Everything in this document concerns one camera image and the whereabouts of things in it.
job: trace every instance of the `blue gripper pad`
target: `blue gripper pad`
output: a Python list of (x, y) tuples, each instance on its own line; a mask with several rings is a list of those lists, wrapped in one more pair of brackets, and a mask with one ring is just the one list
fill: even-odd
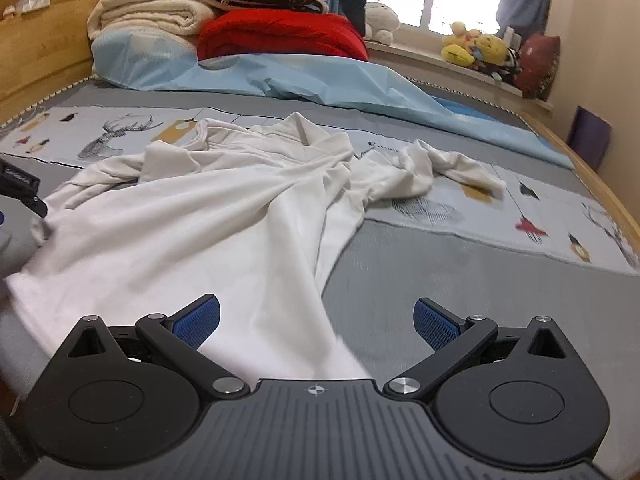
[(206, 298), (188, 314), (174, 322), (172, 333), (197, 349), (220, 323), (220, 304), (215, 296)]
[(414, 328), (418, 335), (435, 351), (460, 335), (460, 327), (436, 312), (422, 300), (414, 306)]

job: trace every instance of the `wooden bed frame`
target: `wooden bed frame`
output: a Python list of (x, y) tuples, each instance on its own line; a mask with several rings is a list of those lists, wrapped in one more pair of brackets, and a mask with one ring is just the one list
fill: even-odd
[[(18, 0), (0, 0), (0, 10)], [(91, 74), (86, 19), (98, 0), (51, 0), (50, 7), (0, 21), (0, 123), (50, 93)], [(578, 177), (640, 254), (640, 227), (600, 177), (541, 121), (540, 136), (569, 156)]]

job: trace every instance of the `bed sheet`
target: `bed sheet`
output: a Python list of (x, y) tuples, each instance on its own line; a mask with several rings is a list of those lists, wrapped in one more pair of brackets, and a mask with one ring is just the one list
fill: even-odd
[[(473, 111), (456, 106), (465, 113)], [(84, 168), (107, 156), (141, 153), (154, 140), (185, 146), (195, 138), (196, 124), (204, 118), (247, 128), (281, 120), (212, 107), (54, 106), (5, 135), (0, 153)], [(356, 156), (371, 149), (394, 156), (411, 145), (391, 137), (393, 130), (386, 128), (384, 134), (334, 126), (325, 129), (347, 132)], [(577, 265), (638, 273), (638, 259), (595, 200), (501, 166), (483, 164), (507, 183), (506, 191), (497, 198), (440, 176), (428, 197), (377, 202), (368, 209), (367, 218), (543, 253)]]
[(94, 71), (121, 88), (201, 90), (355, 108), (504, 146), (565, 168), (563, 153), (530, 130), (451, 112), (386, 66), (338, 56), (238, 54), (198, 62), (163, 31), (105, 31), (92, 44)]
[[(421, 138), (436, 148), (458, 150), (589, 196), (575, 175), (563, 168), (473, 139), (356, 110), (297, 100), (199, 92), (134, 92), (95, 85), (85, 86), (57, 104), (214, 107), (232, 114), (281, 118), (299, 111), (309, 120), (327, 126), (393, 132), (394, 137), (403, 140)], [(58, 174), (52, 179), (62, 177)], [(48, 186), (53, 184), (53, 180), (47, 182)], [(19, 203), (5, 200), (0, 202), (0, 208), (11, 222), (12, 254), (27, 258), (34, 250), (28, 222), (24, 221), (29, 217), (28, 211)], [(6, 266), (2, 263), (4, 274)], [(505, 326), (526, 325), (531, 317), (540, 314), (552, 316), (609, 401), (611, 424), (596, 464), (617, 479), (626, 478), (640, 467), (637, 277), (515, 253), (452, 235), (365, 220), (340, 257), (323, 299), (335, 331), (382, 384), (432, 352), (413, 327), (412, 309), (420, 296), (429, 296), (461, 317), (485, 314)], [(27, 392), (46, 361), (11, 309), (0, 310), (0, 369), (12, 386)]]

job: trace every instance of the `stuffed animal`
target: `stuffed animal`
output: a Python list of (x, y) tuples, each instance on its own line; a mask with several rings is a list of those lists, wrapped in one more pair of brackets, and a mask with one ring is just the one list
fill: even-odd
[(520, 67), (520, 53), (514, 48), (507, 48), (507, 56), (504, 58), (505, 64), (500, 69), (500, 76), (505, 83), (515, 86), (516, 76), (522, 72)]
[(453, 34), (442, 37), (442, 43), (444, 46), (453, 44), (462, 48), (467, 48), (467, 45), (473, 40), (473, 38), (477, 38), (481, 34), (481, 32), (476, 28), (466, 30), (466, 25), (462, 22), (451, 23), (451, 31)]
[(481, 34), (470, 45), (471, 54), (484, 63), (504, 66), (507, 57), (507, 44), (493, 34)]
[(473, 65), (476, 58), (469, 54), (464, 48), (458, 44), (450, 44), (442, 49), (440, 55), (444, 61), (453, 63), (454, 65), (464, 66), (466, 68)]
[(400, 27), (400, 19), (394, 10), (380, 2), (367, 2), (364, 15), (364, 39), (390, 45), (394, 40), (394, 31)]

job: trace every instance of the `beige wall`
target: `beige wall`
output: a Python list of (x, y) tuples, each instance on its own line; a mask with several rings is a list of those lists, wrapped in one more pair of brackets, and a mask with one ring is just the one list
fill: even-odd
[(640, 220), (638, 23), (640, 0), (552, 0), (547, 33), (562, 39), (550, 126), (566, 138), (577, 105), (612, 125), (598, 174)]

